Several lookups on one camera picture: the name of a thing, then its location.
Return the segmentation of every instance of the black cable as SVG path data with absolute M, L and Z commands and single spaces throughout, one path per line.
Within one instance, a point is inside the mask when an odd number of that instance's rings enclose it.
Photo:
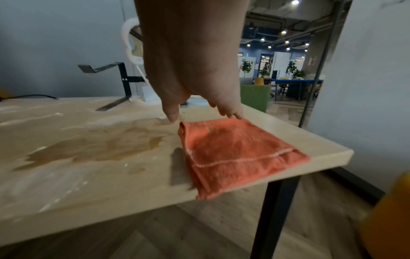
M 53 97 L 53 96 L 49 96 L 49 95 L 45 95 L 45 94 L 28 94 L 28 95 L 20 95 L 20 96 L 13 96 L 13 97 L 7 97 L 7 98 L 3 98 L 3 97 L 0 96 L 0 102 L 1 102 L 2 100 L 16 99 L 16 98 L 28 97 L 28 96 L 45 96 L 45 97 L 48 97 L 48 98 L 51 98 L 51 99 L 58 100 L 57 97 Z

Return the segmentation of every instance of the black pole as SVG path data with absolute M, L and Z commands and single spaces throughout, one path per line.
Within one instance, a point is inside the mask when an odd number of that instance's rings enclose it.
M 341 0 L 340 3 L 339 3 L 339 7 L 337 8 L 337 12 L 336 12 L 335 17 L 334 17 L 334 22 L 333 22 L 332 28 L 330 30 L 328 41 L 326 42 L 325 49 L 323 50 L 322 58 L 320 59 L 319 66 L 318 66 L 317 71 L 316 71 L 315 81 L 313 82 L 312 88 L 310 89 L 310 94 L 309 94 L 309 97 L 307 98 L 306 105 L 305 105 L 305 108 L 303 110 L 300 122 L 299 122 L 299 128 L 301 128 L 303 126 L 303 123 L 306 120 L 306 114 L 308 113 L 309 104 L 310 104 L 310 101 L 313 98 L 313 94 L 315 93 L 317 82 L 319 80 L 320 73 L 322 72 L 323 65 L 325 64 L 326 57 L 328 56 L 330 44 L 331 44 L 333 36 L 335 34 L 337 23 L 338 23 L 340 17 L 342 16 L 343 7 L 345 6 L 345 2 L 346 2 L 346 0 Z

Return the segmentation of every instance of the folded cloth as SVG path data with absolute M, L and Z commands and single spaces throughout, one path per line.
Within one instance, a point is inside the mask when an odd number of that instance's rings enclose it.
M 310 161 L 294 146 L 246 119 L 181 122 L 184 148 L 197 200 Z

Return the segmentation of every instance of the green chair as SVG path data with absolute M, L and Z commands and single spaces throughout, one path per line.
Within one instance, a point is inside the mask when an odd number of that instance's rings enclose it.
M 265 112 L 270 99 L 270 85 L 243 84 L 240 86 L 240 99 L 244 105 Z

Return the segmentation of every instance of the blue table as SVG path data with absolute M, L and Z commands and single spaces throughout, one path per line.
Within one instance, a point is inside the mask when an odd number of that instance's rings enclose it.
M 276 101 L 276 97 L 278 96 L 278 84 L 293 84 L 293 85 L 299 85 L 299 100 L 302 99 L 302 87 L 306 86 L 308 84 L 313 84 L 313 82 L 315 81 L 314 79 L 271 79 L 270 81 L 274 81 L 275 82 L 275 101 Z M 323 83 L 323 80 L 318 80 L 317 82 L 318 84 Z

